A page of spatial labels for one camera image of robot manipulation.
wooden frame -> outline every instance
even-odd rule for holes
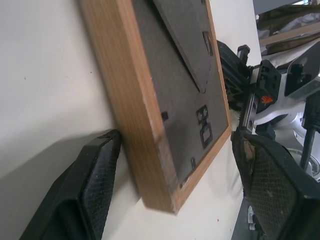
[[[260,39],[259,43],[260,46],[265,46],[268,44],[274,44],[280,41],[288,40],[302,34],[312,33],[320,30],[320,22],[316,22],[313,24],[305,25],[299,28],[292,29],[287,32],[283,32],[280,34],[268,36],[265,38]]]
[[[206,4],[228,127],[183,186],[177,180],[131,0],[80,4],[144,205],[176,214],[232,131],[210,1]]]

gray backing board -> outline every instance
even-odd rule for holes
[[[212,77],[205,93],[195,87],[174,41],[151,0],[132,0],[137,23],[152,75],[161,112],[167,112],[163,122],[179,182],[193,171],[191,159],[198,165],[228,126],[216,56],[209,57]],[[201,1],[193,7],[199,25],[210,32],[206,7]],[[206,105],[207,121],[211,123],[213,140],[203,149],[196,111]]]
[[[211,62],[203,31],[208,31],[209,22],[199,16],[200,0],[153,0],[161,18],[182,56],[197,88],[206,91],[212,77]]]

metal rod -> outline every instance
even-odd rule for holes
[[[316,130],[314,128],[311,128],[311,129],[307,130],[306,134],[305,134],[304,143],[303,143],[303,151],[302,151],[302,156],[301,156],[301,161],[300,161],[300,167],[304,171],[307,170],[307,167],[309,164],[312,145],[313,145],[314,139],[315,139],[315,133],[316,133]]]

red marking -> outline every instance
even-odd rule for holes
[[[269,103],[272,103],[274,100],[272,99],[272,97],[270,97],[270,96],[263,96],[262,97],[262,103],[264,104],[264,105],[266,105],[266,104],[269,104]]]

white wall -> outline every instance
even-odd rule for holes
[[[212,12],[217,38],[259,63],[252,1],[212,0]],[[82,146],[114,126],[77,0],[0,1],[0,239],[18,239]],[[105,239],[230,239],[242,200],[229,141],[178,216],[144,208],[123,154],[114,187]]]

